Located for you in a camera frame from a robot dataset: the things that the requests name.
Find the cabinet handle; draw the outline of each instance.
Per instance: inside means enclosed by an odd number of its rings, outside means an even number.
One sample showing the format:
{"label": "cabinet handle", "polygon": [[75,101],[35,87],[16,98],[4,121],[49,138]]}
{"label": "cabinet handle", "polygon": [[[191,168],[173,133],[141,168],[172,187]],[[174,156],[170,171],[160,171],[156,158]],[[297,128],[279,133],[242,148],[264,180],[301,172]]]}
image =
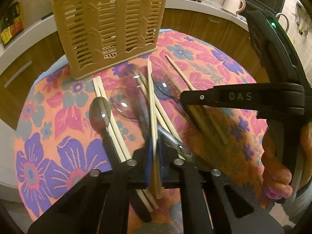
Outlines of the cabinet handle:
{"label": "cabinet handle", "polygon": [[212,23],[220,23],[220,21],[212,20],[212,19],[209,19],[209,22],[212,22]]}
{"label": "cabinet handle", "polygon": [[22,66],[4,85],[4,88],[7,88],[12,81],[17,78],[17,76],[22,73],[26,68],[28,68],[32,64],[32,61],[27,62],[24,66]]}

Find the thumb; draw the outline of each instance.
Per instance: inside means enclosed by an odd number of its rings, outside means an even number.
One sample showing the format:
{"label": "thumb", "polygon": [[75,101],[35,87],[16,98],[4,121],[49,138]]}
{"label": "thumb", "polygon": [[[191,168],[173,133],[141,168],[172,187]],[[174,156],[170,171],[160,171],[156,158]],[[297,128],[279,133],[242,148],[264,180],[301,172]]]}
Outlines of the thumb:
{"label": "thumb", "polygon": [[301,129],[300,143],[306,155],[305,167],[302,172],[302,177],[299,184],[299,189],[304,187],[312,176],[312,123],[303,126]]}

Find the floor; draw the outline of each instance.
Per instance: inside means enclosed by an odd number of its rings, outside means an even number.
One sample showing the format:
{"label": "floor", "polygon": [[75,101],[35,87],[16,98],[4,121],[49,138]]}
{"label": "floor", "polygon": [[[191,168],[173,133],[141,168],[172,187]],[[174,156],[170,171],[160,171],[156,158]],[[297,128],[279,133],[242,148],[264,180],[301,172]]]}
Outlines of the floor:
{"label": "floor", "polygon": [[[29,226],[32,224],[32,220],[30,219],[24,205],[9,201],[3,201],[2,203],[16,224],[22,229],[23,232],[27,233]],[[288,216],[285,214],[283,207],[280,204],[275,204],[270,212],[270,215],[273,216],[282,226],[295,226],[294,223],[289,221]]]}

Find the tablecloth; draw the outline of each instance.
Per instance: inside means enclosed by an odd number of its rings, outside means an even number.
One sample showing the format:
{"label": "tablecloth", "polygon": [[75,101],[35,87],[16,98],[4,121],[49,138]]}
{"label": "tablecloth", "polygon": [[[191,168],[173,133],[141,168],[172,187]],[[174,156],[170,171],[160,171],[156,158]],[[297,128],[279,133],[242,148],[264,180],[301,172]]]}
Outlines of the tablecloth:
{"label": "tablecloth", "polygon": [[[180,88],[186,84],[169,64],[169,55],[198,90],[214,85],[255,83],[250,74],[231,57],[214,46],[176,31],[162,32],[158,50],[152,54],[119,64],[81,81],[71,77],[69,65],[58,69],[32,87],[18,122],[15,139],[18,189],[32,220],[36,220],[79,179],[90,170],[111,169],[98,133],[89,121],[89,106],[95,98],[92,78],[101,76],[110,97],[117,87],[132,82],[136,67],[146,74],[147,58],[153,70],[172,75]],[[262,137],[266,121],[256,119],[256,112],[231,108],[209,108],[228,138],[219,152],[209,147],[202,134],[179,111],[168,97],[160,102],[176,127],[183,142],[203,158],[227,174],[260,200],[263,149]],[[131,153],[144,141],[137,122],[113,111],[118,127]],[[130,208],[128,233],[182,233],[183,222],[178,189],[164,190],[156,200],[159,209],[151,215],[151,223],[141,223]]]}

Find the wooden cabinet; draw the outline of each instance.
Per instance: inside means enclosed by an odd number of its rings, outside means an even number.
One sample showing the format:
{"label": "wooden cabinet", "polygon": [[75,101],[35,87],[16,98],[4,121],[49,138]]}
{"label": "wooden cabinet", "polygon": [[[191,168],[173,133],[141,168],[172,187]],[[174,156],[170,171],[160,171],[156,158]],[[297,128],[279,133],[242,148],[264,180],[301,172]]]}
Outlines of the wooden cabinet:
{"label": "wooden cabinet", "polygon": [[25,51],[0,75],[0,119],[16,129],[34,81],[63,54],[55,32]]}
{"label": "wooden cabinet", "polygon": [[200,12],[165,9],[162,28],[183,32],[210,43],[242,65],[256,82],[269,82],[266,70],[261,67],[252,49],[249,32],[232,21]]}
{"label": "wooden cabinet", "polygon": [[172,29],[191,35],[194,19],[194,11],[165,9],[161,29]]}

